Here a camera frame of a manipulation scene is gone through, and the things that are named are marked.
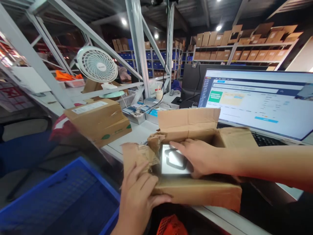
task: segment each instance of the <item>orange bag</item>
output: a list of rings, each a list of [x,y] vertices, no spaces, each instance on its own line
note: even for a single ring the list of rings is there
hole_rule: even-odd
[[[161,220],[156,235],[188,235],[188,233],[183,223],[174,214]]]

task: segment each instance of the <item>person's left hand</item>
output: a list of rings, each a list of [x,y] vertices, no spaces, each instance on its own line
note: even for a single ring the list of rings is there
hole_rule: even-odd
[[[150,196],[158,177],[140,172],[148,165],[145,162],[126,173],[122,183],[120,213],[111,235],[142,235],[149,222],[152,209],[162,203],[171,202],[168,195]]]

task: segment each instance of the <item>fan grille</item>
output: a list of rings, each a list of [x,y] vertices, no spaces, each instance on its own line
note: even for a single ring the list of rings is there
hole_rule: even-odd
[[[116,78],[117,66],[106,53],[87,50],[81,56],[81,62],[90,78],[101,82],[110,82]]]

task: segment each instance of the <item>computer monitor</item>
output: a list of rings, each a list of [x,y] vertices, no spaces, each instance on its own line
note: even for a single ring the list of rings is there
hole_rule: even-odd
[[[182,83],[182,93],[181,98],[183,100],[189,99],[194,95],[201,93],[201,85],[203,83],[203,78],[207,69],[213,70],[266,70],[267,66],[238,66],[238,65],[212,65],[212,64],[200,64],[197,67],[193,68],[192,64],[184,65],[184,76]],[[190,100],[194,102],[194,104],[198,104],[199,97],[195,96]]]
[[[313,130],[313,74],[207,70],[198,107],[221,108],[222,123],[302,141]]]

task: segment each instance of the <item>web page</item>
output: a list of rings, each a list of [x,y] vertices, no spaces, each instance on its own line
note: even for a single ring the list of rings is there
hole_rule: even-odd
[[[223,121],[302,140],[313,130],[313,101],[295,98],[306,84],[205,77],[198,106],[221,108]]]

